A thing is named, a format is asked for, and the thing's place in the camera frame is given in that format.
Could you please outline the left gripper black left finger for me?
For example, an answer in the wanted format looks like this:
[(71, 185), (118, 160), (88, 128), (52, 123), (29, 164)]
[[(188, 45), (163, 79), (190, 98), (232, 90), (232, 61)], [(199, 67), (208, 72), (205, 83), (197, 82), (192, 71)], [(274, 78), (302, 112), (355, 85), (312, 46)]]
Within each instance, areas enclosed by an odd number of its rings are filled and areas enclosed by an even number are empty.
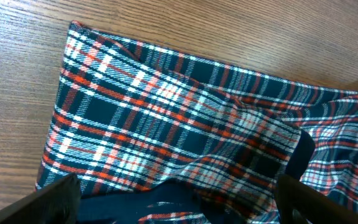
[(0, 210), (0, 224), (70, 224), (76, 222), (80, 180), (69, 174)]

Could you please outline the plaid red navy white garment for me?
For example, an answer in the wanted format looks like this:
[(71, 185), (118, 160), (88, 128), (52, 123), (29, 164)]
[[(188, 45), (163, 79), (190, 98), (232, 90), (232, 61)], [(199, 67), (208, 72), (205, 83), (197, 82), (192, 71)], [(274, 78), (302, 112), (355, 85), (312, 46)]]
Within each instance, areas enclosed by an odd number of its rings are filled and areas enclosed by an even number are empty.
[(239, 223), (277, 223), (278, 176), (358, 214), (358, 91), (254, 72), (70, 23), (35, 186), (84, 196), (172, 181)]

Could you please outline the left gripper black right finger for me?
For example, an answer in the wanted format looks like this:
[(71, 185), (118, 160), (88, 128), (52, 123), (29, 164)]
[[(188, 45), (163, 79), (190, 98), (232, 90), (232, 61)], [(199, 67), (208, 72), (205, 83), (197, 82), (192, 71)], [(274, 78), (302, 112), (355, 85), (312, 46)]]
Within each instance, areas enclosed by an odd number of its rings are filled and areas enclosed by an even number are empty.
[(280, 223), (358, 223), (358, 214), (340, 206), (289, 175), (281, 175), (274, 192)]

